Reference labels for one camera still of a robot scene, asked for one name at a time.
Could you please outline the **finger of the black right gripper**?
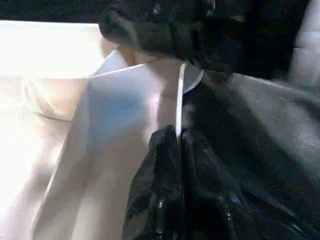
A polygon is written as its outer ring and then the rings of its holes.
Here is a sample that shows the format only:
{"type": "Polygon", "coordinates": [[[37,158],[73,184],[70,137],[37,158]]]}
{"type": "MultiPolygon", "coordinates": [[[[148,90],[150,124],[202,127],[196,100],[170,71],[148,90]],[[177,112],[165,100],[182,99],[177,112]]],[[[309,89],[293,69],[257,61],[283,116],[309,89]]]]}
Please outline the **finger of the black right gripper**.
{"type": "Polygon", "coordinates": [[[199,67],[218,67],[205,29],[215,14],[213,0],[112,0],[98,23],[102,36],[151,55],[199,67]]]}

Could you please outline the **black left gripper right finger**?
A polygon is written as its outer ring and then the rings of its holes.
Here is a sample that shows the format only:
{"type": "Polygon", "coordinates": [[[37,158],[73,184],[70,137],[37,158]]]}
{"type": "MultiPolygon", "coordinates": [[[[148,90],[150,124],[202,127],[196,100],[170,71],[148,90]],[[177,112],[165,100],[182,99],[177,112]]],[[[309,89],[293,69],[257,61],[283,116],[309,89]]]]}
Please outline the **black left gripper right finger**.
{"type": "Polygon", "coordinates": [[[259,240],[240,186],[196,130],[181,136],[185,219],[190,240],[259,240]]]}

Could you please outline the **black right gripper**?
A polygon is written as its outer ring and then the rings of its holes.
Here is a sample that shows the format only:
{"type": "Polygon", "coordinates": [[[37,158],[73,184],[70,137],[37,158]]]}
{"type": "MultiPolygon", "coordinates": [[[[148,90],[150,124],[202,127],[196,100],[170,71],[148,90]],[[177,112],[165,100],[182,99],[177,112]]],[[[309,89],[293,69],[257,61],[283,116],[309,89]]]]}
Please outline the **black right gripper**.
{"type": "Polygon", "coordinates": [[[286,76],[305,0],[206,0],[201,13],[204,69],[263,79],[286,76]]]}

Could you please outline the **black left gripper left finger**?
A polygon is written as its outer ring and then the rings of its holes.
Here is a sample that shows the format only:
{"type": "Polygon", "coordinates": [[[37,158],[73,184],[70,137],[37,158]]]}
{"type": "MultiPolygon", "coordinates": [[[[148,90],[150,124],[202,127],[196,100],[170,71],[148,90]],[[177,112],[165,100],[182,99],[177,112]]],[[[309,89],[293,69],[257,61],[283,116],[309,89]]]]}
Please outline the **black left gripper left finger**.
{"type": "Polygon", "coordinates": [[[155,131],[130,185],[122,228],[124,240],[181,240],[185,196],[176,130],[155,131]]]}

